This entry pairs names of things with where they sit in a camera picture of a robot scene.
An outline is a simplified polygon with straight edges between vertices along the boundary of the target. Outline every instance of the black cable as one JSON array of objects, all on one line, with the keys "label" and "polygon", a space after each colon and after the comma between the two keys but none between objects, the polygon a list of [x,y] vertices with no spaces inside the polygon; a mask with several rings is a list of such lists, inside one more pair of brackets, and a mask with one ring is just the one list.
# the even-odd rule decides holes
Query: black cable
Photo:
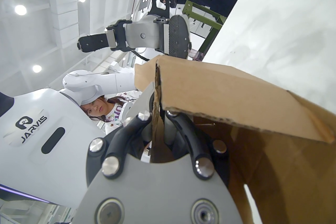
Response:
[{"label": "black cable", "polygon": [[146,57],[143,57],[142,55],[140,55],[138,52],[136,52],[136,51],[131,51],[132,53],[134,53],[137,57],[139,57],[139,58],[141,58],[141,59],[143,59],[144,61],[149,61],[149,59],[148,58],[146,58]]}]

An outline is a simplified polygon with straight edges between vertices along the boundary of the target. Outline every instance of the white ceiling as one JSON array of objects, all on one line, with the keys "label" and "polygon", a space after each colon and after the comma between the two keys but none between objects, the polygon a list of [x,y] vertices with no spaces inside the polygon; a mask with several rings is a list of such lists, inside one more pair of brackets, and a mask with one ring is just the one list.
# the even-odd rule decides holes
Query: white ceiling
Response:
[{"label": "white ceiling", "polygon": [[[0,92],[10,96],[44,87],[61,89],[63,76],[93,70],[111,54],[106,48],[85,54],[80,35],[103,32],[118,19],[130,19],[134,0],[0,0]],[[27,14],[14,7],[22,4]],[[42,71],[34,73],[32,66]]]}]

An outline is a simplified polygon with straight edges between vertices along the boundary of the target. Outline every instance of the green metal frame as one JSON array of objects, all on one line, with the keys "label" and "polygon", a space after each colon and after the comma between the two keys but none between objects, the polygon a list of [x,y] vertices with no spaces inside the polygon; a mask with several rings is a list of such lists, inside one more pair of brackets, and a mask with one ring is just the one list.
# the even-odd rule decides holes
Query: green metal frame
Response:
[{"label": "green metal frame", "polygon": [[[195,12],[192,11],[192,8],[195,7],[205,13],[208,13],[210,15],[212,15],[213,17],[215,17],[216,21],[213,21],[205,16],[199,15]],[[202,46],[200,47],[200,49],[198,50],[199,52],[203,53],[204,55],[206,54],[206,52],[209,50],[211,44],[213,43],[213,41],[215,40],[215,37],[217,36],[219,30],[222,28],[223,24],[226,21],[226,17],[213,12],[212,10],[200,6],[199,4],[196,4],[194,2],[191,1],[186,1],[186,4],[182,10],[182,13],[187,15],[188,18],[193,18],[197,21],[200,21],[201,23],[204,23],[206,25],[209,25],[210,27],[212,27],[212,29],[210,30],[208,36],[205,38]]]}]

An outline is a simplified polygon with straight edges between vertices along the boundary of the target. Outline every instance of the purple light strip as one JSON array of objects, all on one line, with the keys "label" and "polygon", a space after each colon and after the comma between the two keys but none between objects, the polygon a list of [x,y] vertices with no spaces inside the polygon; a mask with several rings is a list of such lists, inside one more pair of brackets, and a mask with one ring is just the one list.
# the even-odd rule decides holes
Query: purple light strip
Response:
[{"label": "purple light strip", "polygon": [[21,195],[21,196],[24,196],[24,197],[28,197],[28,198],[30,198],[30,199],[34,199],[34,200],[37,200],[37,201],[42,201],[42,202],[45,202],[45,203],[49,203],[49,202],[46,201],[46,200],[43,200],[43,199],[34,197],[34,196],[32,196],[32,195],[29,195],[29,194],[22,193],[22,192],[13,190],[13,189],[9,189],[9,188],[7,188],[7,187],[0,186],[0,189],[3,189],[3,190],[8,191],[8,192],[10,192],[10,193],[14,193],[14,194],[17,194],[17,195]]}]

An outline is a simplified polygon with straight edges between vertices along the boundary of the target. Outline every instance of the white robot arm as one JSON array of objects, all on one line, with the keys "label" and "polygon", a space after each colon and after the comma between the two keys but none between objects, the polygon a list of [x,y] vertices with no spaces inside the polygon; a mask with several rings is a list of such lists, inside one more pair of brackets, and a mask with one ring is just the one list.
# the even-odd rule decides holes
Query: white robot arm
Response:
[{"label": "white robot arm", "polygon": [[78,105],[86,105],[105,94],[135,90],[134,73],[94,74],[76,70],[63,78],[64,89],[60,93]]}]

